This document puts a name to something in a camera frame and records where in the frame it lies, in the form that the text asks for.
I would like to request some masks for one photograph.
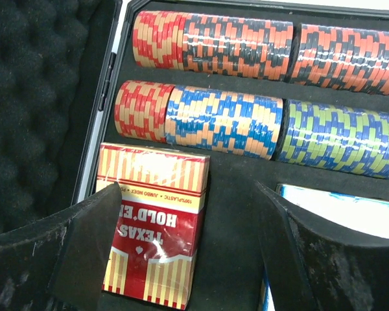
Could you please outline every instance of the striped card box design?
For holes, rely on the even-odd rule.
[[[96,190],[123,194],[103,290],[186,308],[208,172],[208,156],[101,144]]]

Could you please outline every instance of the black foam lining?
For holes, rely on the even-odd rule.
[[[71,203],[113,19],[101,2],[0,0],[0,233]]]
[[[309,12],[289,14],[275,10],[259,10],[218,5],[183,5],[149,3],[147,10],[181,10],[206,14],[278,19],[298,23],[362,27],[389,30],[389,21],[373,18],[311,15]],[[132,55],[131,39],[123,56],[115,91],[126,80],[146,80],[187,86],[210,87],[228,91],[293,98],[326,104],[389,111],[389,97],[367,95],[284,82],[254,80],[234,76],[207,75],[170,69],[138,67]],[[113,115],[105,137],[111,143],[125,143],[176,148],[211,156],[209,197],[198,260],[194,271],[193,291],[187,310],[254,311],[259,300],[263,272],[255,215],[249,199],[250,187],[260,181],[271,189],[278,183],[290,183],[314,189],[345,192],[357,196],[389,200],[389,180],[373,179],[300,165],[262,159],[169,146],[121,137],[115,129]],[[99,310],[168,310],[151,303],[103,294]]]

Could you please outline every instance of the stack of poker chips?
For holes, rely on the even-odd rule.
[[[114,122],[119,134],[165,143],[164,121],[174,85],[125,82],[117,95]]]
[[[166,113],[166,141],[271,159],[282,115],[280,98],[176,86]]]
[[[290,82],[389,95],[389,32],[301,24]]]
[[[287,100],[276,161],[389,178],[389,113]]]
[[[292,35],[287,21],[141,11],[133,52],[143,67],[284,80]]]

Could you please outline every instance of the black felt tray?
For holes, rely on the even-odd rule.
[[[279,19],[293,21],[295,24],[303,22],[389,30],[389,20],[378,20],[373,17],[328,16],[250,6],[150,2],[142,9]],[[135,14],[130,13],[127,16],[131,27],[134,18]],[[146,80],[389,111],[389,97],[381,95],[233,76],[138,67],[134,62],[130,37],[127,39],[124,54],[118,55],[117,61],[121,61],[121,66],[115,87],[112,89],[114,94],[126,80]],[[278,183],[290,183],[314,189],[389,200],[389,180],[127,139],[116,132],[113,113],[109,116],[104,141],[169,147],[211,156],[206,219],[200,240],[188,310],[256,310],[263,262],[257,239],[259,228],[252,225],[255,215],[252,214],[250,206],[250,188],[254,187],[255,181],[260,181],[272,189],[275,189]],[[163,307],[104,293],[99,310],[163,310]]]

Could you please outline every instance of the poker chip case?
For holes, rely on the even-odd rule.
[[[126,81],[146,81],[284,98],[297,105],[313,102],[389,113],[389,85],[386,84],[386,94],[372,92],[376,87],[373,82],[356,83],[356,70],[346,78],[351,87],[346,87],[347,82],[321,87],[330,82],[314,80],[314,75],[310,80],[310,66],[306,67],[305,61],[296,69],[287,67],[288,58],[302,50],[300,42],[295,43],[296,50],[273,52],[272,61],[278,69],[267,72],[256,66],[257,49],[222,69],[216,62],[220,58],[195,62],[190,51],[185,51],[182,59],[178,55],[166,56],[172,69],[156,65],[154,60],[138,63],[132,41],[137,15],[141,11],[171,11],[183,12],[185,17],[209,14],[279,21],[291,27],[279,40],[291,40],[291,44],[303,25],[321,25],[323,32],[328,27],[389,32],[389,19],[274,8],[259,1],[253,5],[230,0],[130,1],[121,39],[114,43],[120,7],[121,2],[110,0],[72,0],[65,5],[57,1],[0,4],[0,234],[34,223],[93,194],[99,143],[208,155],[211,162],[206,212],[187,310],[256,310],[263,261],[250,189],[257,181],[271,189],[278,183],[289,183],[389,200],[389,179],[293,165],[287,158],[267,161],[263,159],[266,154],[261,158],[193,148],[190,143],[165,144],[166,137],[125,137],[119,134],[114,117],[115,98],[121,86]],[[331,36],[319,40],[327,44]],[[112,52],[115,44],[118,49]],[[285,77],[294,72],[295,81],[286,81]],[[333,78],[339,81],[344,77]],[[379,80],[377,85],[383,87],[385,80]],[[166,310],[103,292],[99,310],[117,309]]]

